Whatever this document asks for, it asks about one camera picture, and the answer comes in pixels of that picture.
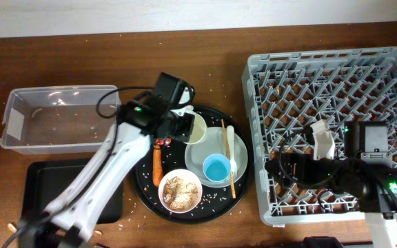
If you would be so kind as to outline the white plastic cup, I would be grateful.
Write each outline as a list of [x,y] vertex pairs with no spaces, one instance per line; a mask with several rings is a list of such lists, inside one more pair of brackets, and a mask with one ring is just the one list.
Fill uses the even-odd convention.
[[190,135],[189,141],[185,142],[185,144],[193,145],[202,142],[207,131],[205,119],[200,114],[197,114],[193,111],[186,111],[185,114],[194,115],[192,133]]

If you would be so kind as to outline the blue plastic cup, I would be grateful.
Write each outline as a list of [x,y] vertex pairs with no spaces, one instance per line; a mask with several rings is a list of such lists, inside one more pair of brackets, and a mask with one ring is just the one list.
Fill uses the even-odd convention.
[[203,162],[203,173],[212,182],[223,182],[230,172],[230,160],[222,154],[211,154]]

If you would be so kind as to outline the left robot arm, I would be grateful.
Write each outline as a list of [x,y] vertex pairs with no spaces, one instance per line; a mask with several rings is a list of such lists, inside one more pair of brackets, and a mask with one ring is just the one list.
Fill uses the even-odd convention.
[[188,141],[191,96],[143,92],[117,107],[104,142],[70,185],[37,215],[22,216],[4,242],[20,247],[87,247],[108,201],[158,138]]

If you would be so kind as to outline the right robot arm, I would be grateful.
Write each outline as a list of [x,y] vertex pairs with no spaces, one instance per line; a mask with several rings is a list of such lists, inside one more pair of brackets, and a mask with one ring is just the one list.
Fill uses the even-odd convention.
[[388,150],[387,124],[383,121],[348,121],[344,127],[344,153],[335,155],[334,137],[325,120],[306,125],[287,136],[286,145],[301,135],[314,153],[285,153],[266,162],[266,171],[284,189],[318,189],[322,194],[348,193],[365,215],[375,247],[397,247],[397,168]]

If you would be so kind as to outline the grey plastic dishwasher rack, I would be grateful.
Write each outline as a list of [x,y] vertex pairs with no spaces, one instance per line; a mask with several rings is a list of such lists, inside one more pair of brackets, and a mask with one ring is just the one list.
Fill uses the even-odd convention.
[[311,154],[314,146],[288,135],[326,120],[336,155],[344,158],[344,124],[384,121],[397,168],[397,47],[255,54],[242,75],[250,122],[261,220],[269,226],[360,220],[349,194],[281,187],[265,169],[279,150]]

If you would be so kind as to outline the red snack wrapper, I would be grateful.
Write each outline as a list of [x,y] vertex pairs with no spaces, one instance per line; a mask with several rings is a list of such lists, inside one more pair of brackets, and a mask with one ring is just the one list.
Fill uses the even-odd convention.
[[164,139],[156,139],[156,144],[160,147],[167,147],[170,145],[171,142],[172,139],[170,137]]

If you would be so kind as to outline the orange carrot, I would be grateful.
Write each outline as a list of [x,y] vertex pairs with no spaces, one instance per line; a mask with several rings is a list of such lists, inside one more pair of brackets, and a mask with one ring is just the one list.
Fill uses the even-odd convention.
[[158,187],[163,178],[163,168],[161,160],[161,146],[156,144],[153,150],[152,180],[155,187]]

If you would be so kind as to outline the grey round plate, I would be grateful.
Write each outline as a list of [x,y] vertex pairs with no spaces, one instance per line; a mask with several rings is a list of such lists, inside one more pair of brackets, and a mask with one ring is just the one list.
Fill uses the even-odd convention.
[[[242,175],[249,166],[246,144],[238,134],[234,135],[234,149],[234,159],[237,164],[237,175],[234,181],[237,182],[241,180]],[[203,185],[213,188],[227,187],[230,185],[229,177],[222,182],[213,182],[206,178],[203,172],[203,163],[205,159],[212,154],[225,155],[225,145],[221,127],[209,127],[201,143],[187,145],[185,149],[185,165],[188,170],[198,176]]]

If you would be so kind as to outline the wooden chopstick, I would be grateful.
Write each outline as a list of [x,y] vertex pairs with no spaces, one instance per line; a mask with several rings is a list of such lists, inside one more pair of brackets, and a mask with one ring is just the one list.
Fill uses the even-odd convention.
[[[227,132],[226,132],[226,128],[225,128],[225,123],[224,123],[223,119],[221,119],[221,126],[222,126],[222,130],[223,130],[223,140],[224,140],[224,144],[225,144],[225,153],[226,153],[227,159],[229,160],[230,159],[230,150],[229,150],[229,145],[228,145],[228,141],[227,141]],[[235,191],[234,179],[233,179],[233,175],[232,175],[231,166],[230,166],[230,187],[231,187],[232,198],[235,199],[236,198],[236,191]]]

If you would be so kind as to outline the white plastic fork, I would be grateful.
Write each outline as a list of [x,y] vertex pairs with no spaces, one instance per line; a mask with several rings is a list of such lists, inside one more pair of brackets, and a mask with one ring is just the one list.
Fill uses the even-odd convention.
[[231,173],[232,173],[232,178],[236,178],[236,173],[237,173],[237,165],[235,161],[235,149],[234,149],[234,144],[235,144],[235,131],[234,127],[232,125],[228,125],[226,128],[227,131],[227,144],[229,148],[229,155],[230,155],[230,166],[231,166]]

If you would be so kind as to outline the white bowl with food scraps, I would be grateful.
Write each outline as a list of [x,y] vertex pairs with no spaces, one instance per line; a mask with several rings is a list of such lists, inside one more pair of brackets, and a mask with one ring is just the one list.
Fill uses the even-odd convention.
[[191,171],[175,169],[161,179],[158,194],[164,208],[175,214],[184,214],[199,205],[203,187]]

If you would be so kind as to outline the clear plastic bin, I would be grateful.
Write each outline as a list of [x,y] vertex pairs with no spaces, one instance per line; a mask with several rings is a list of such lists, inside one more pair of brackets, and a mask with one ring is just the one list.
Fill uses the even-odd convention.
[[114,85],[28,87],[11,91],[5,108],[0,146],[20,154],[96,152],[121,105]]

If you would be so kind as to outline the round black tray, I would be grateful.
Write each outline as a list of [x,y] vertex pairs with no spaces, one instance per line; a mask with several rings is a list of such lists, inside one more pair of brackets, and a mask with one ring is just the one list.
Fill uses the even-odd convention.
[[[221,119],[224,120],[226,125],[232,125],[234,127],[235,134],[238,134],[246,144],[249,156],[249,166],[242,175],[241,180],[237,182],[234,181],[236,191],[235,199],[232,198],[230,185],[227,187],[213,188],[202,184],[203,195],[198,206],[187,213],[175,214],[162,206],[159,200],[158,188],[153,185],[153,151],[150,150],[147,156],[140,160],[130,172],[133,187],[136,190],[137,196],[149,210],[164,219],[176,223],[206,223],[226,214],[242,199],[254,173],[253,150],[238,123],[232,120],[228,115],[211,107],[195,105],[194,110],[205,119],[208,127],[221,127]],[[162,168],[165,174],[175,169],[187,169],[185,165],[186,147],[187,145],[184,143],[172,141],[169,147],[163,149]]]

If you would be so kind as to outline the black rectangular tray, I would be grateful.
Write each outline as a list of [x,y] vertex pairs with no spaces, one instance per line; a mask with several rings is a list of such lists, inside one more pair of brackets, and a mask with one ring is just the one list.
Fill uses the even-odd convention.
[[[32,163],[27,170],[21,214],[40,214],[78,176],[89,162],[87,158]],[[123,186],[119,185],[98,220],[115,223],[123,211]]]

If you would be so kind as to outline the peanut shell on table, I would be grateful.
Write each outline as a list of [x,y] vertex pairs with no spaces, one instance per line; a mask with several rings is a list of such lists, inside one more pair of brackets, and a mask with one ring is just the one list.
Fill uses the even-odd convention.
[[96,237],[100,237],[100,236],[103,235],[102,232],[99,231],[99,230],[95,230],[93,234],[94,234],[94,236],[96,236]]
[[8,223],[7,228],[12,232],[15,233],[17,231],[17,227],[13,223]]

